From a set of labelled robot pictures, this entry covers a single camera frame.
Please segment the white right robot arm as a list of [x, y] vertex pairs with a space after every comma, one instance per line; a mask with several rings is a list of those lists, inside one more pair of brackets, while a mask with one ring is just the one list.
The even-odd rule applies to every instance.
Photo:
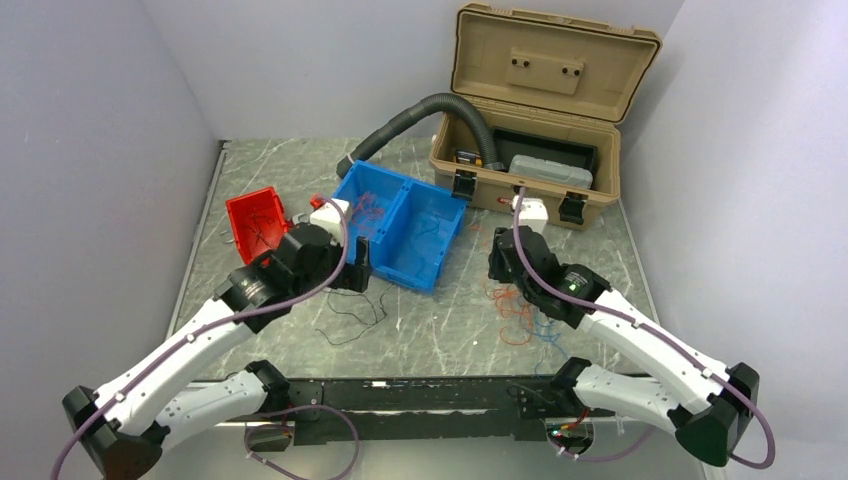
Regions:
[[675, 437], [699, 461], [729, 461], [764, 470], [776, 440], [757, 406], [760, 375], [740, 362], [728, 366], [688, 345], [636, 309], [617, 289], [581, 264], [558, 261], [528, 226], [494, 231], [488, 275], [512, 284], [542, 314], [593, 336], [634, 361], [640, 379], [572, 357], [551, 378], [557, 411], [603, 409]]

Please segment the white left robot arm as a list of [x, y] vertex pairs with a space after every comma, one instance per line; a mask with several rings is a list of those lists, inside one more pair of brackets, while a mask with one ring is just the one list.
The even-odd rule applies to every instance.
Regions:
[[254, 338], [326, 288], [366, 290], [369, 242], [300, 223], [277, 248], [232, 271], [196, 314], [136, 366], [62, 400], [80, 444], [105, 479], [139, 479], [187, 438], [240, 417], [314, 420], [316, 387], [297, 387], [269, 361], [252, 361], [200, 390], [184, 389], [213, 360]]

